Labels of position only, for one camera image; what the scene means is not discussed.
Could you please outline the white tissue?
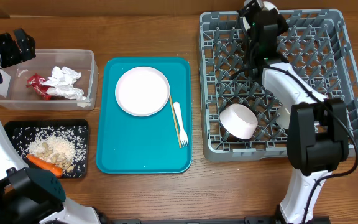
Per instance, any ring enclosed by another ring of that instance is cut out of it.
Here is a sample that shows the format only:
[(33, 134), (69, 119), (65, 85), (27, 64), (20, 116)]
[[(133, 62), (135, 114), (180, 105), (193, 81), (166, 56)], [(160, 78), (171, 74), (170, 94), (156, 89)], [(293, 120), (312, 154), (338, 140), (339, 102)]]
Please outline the white tissue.
[(76, 72), (68, 67), (55, 66), (48, 80), (40, 84), (48, 86), (47, 94), (80, 101), (77, 106), (84, 108), (90, 105), (90, 101), (84, 96), (84, 91), (81, 88), (74, 87), (75, 82), (80, 78), (81, 72)]

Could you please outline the grey dishwasher rack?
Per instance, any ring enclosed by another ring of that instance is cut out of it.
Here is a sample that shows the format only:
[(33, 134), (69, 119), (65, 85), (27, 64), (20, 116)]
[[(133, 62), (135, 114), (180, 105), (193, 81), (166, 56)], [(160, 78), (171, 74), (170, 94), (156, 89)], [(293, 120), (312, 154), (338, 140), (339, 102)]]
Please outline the grey dishwasher rack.
[[(355, 139), (350, 148), (358, 147), (358, 71), (342, 13), (298, 9), (282, 15), (289, 29), (278, 37), (279, 51), (314, 90), (345, 102)], [(200, 15), (203, 153), (209, 161), (255, 161), (287, 154), (287, 131), (277, 123), (279, 100), (245, 73), (230, 79), (243, 64), (242, 40), (236, 12)], [(258, 119), (249, 140), (234, 137), (219, 122), (220, 112), (234, 103), (245, 105)]]

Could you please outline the pink small bowl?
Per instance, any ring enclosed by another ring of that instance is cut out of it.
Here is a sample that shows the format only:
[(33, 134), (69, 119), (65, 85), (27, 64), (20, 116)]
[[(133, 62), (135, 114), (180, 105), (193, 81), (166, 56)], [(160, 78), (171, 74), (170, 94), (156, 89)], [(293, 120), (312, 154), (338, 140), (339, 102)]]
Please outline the pink small bowl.
[(242, 104), (232, 104), (220, 112), (223, 127), (239, 139), (250, 139), (258, 125), (256, 115)]

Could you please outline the orange carrot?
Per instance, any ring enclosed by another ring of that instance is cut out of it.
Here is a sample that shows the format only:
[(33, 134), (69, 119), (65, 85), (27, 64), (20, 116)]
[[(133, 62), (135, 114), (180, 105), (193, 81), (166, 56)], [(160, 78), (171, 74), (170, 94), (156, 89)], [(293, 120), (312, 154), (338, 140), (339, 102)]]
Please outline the orange carrot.
[(44, 161), (36, 156), (33, 156), (32, 154), (28, 154), (27, 155), (27, 159), (33, 163), (34, 165), (36, 165), (37, 167), (43, 169), (43, 170), (48, 170), (51, 173), (53, 173), (56, 177), (61, 177), (64, 173), (63, 169), (52, 164), (49, 163), (47, 161)]

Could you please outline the white plastic cup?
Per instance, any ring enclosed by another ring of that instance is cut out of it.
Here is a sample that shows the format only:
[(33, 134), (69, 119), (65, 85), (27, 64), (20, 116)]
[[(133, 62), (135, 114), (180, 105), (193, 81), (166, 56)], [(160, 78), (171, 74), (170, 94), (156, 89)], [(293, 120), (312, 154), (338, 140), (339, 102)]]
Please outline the white plastic cup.
[(290, 124), (290, 112), (284, 107), (278, 109), (279, 117), (276, 123), (283, 129), (288, 129)]

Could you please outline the wooden chopstick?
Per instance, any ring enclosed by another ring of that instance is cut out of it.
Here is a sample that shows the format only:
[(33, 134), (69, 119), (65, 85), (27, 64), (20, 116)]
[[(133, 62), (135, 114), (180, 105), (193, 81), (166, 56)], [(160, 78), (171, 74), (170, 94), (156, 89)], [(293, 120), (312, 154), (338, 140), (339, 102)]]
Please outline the wooden chopstick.
[(180, 134), (179, 134), (179, 130), (178, 130), (177, 119), (176, 119), (176, 115), (175, 115), (175, 110), (173, 108), (173, 101), (172, 101), (171, 95), (169, 96), (169, 101), (170, 101), (170, 107), (172, 110), (173, 122), (175, 125), (175, 131), (176, 131), (176, 135), (177, 135), (177, 139), (178, 139), (178, 144), (179, 144), (179, 148), (181, 149), (182, 145), (181, 145), (181, 140), (180, 140)]

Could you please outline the large white plate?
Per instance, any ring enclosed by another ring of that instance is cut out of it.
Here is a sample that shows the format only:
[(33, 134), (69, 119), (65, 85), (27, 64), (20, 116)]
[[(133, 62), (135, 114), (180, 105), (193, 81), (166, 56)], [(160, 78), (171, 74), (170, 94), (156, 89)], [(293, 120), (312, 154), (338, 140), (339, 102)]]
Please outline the large white plate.
[(117, 81), (115, 97), (126, 113), (144, 117), (158, 113), (170, 96), (166, 76), (152, 67), (135, 67), (126, 71)]

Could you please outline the white bowl with food scraps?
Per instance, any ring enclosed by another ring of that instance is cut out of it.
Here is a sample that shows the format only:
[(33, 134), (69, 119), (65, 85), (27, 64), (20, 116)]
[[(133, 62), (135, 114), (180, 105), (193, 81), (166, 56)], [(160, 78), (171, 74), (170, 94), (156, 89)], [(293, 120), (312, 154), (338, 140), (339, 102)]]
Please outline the white bowl with food scraps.
[[(262, 8), (262, 10), (269, 11), (269, 10), (275, 9), (276, 11), (278, 11), (277, 7), (271, 2), (261, 1), (261, 0), (256, 0), (255, 2), (257, 3), (257, 5), (259, 5)], [(252, 0), (246, 0), (246, 1), (244, 1), (244, 7), (251, 6), (252, 3), (253, 3)], [(246, 19), (245, 17), (243, 17), (242, 20), (243, 20), (245, 30), (249, 30), (251, 28), (249, 20)]]

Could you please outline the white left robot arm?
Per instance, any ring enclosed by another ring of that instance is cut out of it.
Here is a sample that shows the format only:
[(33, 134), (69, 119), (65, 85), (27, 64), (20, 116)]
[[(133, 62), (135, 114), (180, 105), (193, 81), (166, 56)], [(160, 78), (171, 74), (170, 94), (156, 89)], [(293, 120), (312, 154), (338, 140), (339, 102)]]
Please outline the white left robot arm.
[[(23, 29), (0, 35), (0, 69), (35, 58), (35, 40)], [(56, 175), (30, 168), (0, 121), (0, 223), (109, 223), (94, 207), (65, 195)]]

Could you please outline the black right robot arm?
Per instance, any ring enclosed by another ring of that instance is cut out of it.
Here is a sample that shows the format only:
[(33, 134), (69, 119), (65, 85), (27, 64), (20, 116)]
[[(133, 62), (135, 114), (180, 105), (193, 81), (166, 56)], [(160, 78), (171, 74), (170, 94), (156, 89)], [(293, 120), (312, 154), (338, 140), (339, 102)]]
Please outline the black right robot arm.
[(238, 10), (246, 52), (241, 68), (273, 93), (289, 114), (280, 126), (288, 130), (287, 156), (293, 166), (285, 198), (272, 219), (275, 223), (329, 223), (313, 217), (318, 195), (349, 155), (354, 137), (346, 126), (346, 104), (329, 99), (303, 81), (277, 49), (277, 37), (289, 26), (270, 2), (245, 1)]

